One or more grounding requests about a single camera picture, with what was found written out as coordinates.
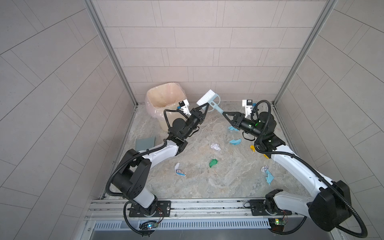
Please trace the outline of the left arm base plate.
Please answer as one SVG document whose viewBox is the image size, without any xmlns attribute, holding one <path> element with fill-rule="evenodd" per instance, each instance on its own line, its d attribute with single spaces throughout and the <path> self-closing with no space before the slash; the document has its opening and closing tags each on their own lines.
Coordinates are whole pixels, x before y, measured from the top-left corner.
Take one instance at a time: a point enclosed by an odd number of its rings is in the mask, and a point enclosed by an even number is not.
<svg viewBox="0 0 384 240">
<path fill-rule="evenodd" d="M 132 205 L 129 210 L 130 218 L 156 218 L 169 217 L 171 210 L 171 201 L 156 201 L 148 208 L 144 208 L 139 204 Z"/>
</svg>

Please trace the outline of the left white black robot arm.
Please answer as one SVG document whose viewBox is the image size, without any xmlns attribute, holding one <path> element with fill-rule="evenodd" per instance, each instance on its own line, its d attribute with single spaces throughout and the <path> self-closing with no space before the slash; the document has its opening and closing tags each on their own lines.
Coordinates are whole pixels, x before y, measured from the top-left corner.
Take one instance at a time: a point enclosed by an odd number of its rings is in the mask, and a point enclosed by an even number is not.
<svg viewBox="0 0 384 240">
<path fill-rule="evenodd" d="M 200 130 L 199 125 L 204 122 L 208 108 L 209 104 L 205 103 L 191 109 L 189 115 L 181 107 L 176 110 L 165 109 L 168 137 L 161 145 L 151 149 L 127 151 L 109 177 L 106 193 L 112 197 L 123 197 L 144 209 L 152 208 L 157 197 L 146 188 L 151 168 L 183 152 L 188 144 L 187 138 Z"/>
</svg>

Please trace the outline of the green paper scrap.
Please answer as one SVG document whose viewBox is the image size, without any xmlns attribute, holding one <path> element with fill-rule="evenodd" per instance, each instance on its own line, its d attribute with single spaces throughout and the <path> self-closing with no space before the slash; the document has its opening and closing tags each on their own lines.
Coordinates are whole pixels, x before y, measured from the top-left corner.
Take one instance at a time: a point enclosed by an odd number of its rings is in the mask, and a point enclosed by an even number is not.
<svg viewBox="0 0 384 240">
<path fill-rule="evenodd" d="M 209 163 L 209 167 L 212 168 L 213 166 L 217 165 L 218 164 L 218 160 L 217 159 L 212 159 Z"/>
</svg>

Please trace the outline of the grey-green plastic dustpan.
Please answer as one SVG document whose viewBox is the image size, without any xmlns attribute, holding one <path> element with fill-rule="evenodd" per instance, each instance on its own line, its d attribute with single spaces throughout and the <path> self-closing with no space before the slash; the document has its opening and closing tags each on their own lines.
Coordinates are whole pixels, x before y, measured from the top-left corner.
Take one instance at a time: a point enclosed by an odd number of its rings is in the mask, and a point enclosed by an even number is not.
<svg viewBox="0 0 384 240">
<path fill-rule="evenodd" d="M 140 151 L 146 151 L 147 149 L 151 149 L 155 146 L 155 137 L 149 137 L 145 139 L 137 139 L 135 150 Z"/>
</svg>

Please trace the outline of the grey-green hand brush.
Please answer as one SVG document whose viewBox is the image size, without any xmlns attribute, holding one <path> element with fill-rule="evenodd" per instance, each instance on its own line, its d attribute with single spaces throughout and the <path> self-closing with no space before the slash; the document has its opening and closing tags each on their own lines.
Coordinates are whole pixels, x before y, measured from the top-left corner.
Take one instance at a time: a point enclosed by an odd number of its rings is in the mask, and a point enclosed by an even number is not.
<svg viewBox="0 0 384 240">
<path fill-rule="evenodd" d="M 198 106 L 203 106 L 204 104 L 208 104 L 213 109 L 210 110 L 212 112 L 213 110 L 218 111 L 220 114 L 223 114 L 223 110 L 219 107 L 219 104 L 221 102 L 221 98 L 218 94 L 216 94 L 213 90 L 209 90 L 207 93 L 205 93 L 198 101 Z"/>
</svg>

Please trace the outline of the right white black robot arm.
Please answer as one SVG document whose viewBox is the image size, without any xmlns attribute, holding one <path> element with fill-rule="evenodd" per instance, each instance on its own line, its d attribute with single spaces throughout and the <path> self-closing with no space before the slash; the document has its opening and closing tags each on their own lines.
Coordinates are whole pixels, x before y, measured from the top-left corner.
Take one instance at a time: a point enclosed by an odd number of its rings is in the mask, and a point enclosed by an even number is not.
<svg viewBox="0 0 384 240">
<path fill-rule="evenodd" d="M 268 110 L 259 113 L 259 105 Z M 349 186 L 343 181 L 333 181 L 294 153 L 275 133 L 276 120 L 269 101 L 252 105 L 250 117 L 240 112 L 223 112 L 232 127 L 254 136 L 254 147 L 260 154 L 274 160 L 291 173 L 310 193 L 310 198 L 274 190 L 266 195 L 270 213 L 289 210 L 311 218 L 322 230 L 339 229 L 356 238 L 366 238 L 367 227 L 353 208 Z"/>
</svg>

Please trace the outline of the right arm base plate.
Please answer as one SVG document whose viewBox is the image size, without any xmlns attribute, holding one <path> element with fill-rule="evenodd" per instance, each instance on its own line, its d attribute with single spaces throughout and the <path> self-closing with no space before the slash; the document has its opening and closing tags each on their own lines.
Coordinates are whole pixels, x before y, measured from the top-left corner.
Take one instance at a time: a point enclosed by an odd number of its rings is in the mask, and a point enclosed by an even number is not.
<svg viewBox="0 0 384 240">
<path fill-rule="evenodd" d="M 259 200 L 249 200 L 244 204 L 244 207 L 251 210 L 252 216 L 290 216 L 292 215 L 291 211 L 283 211 L 280 209 L 277 210 L 267 210 L 267 205 L 265 204 L 264 199 Z"/>
</svg>

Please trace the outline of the beige trash bin with bag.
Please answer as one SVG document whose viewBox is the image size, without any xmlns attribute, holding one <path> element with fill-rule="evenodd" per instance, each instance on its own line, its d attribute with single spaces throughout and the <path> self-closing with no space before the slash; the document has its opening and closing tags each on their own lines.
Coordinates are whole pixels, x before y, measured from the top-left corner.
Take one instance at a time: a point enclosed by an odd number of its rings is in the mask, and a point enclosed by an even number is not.
<svg viewBox="0 0 384 240">
<path fill-rule="evenodd" d="M 147 113 L 158 120 L 163 131 L 167 132 L 169 127 L 164 117 L 164 110 L 176 110 L 179 102 L 186 100 L 185 91 L 178 83 L 166 83 L 147 91 L 145 104 Z"/>
</svg>

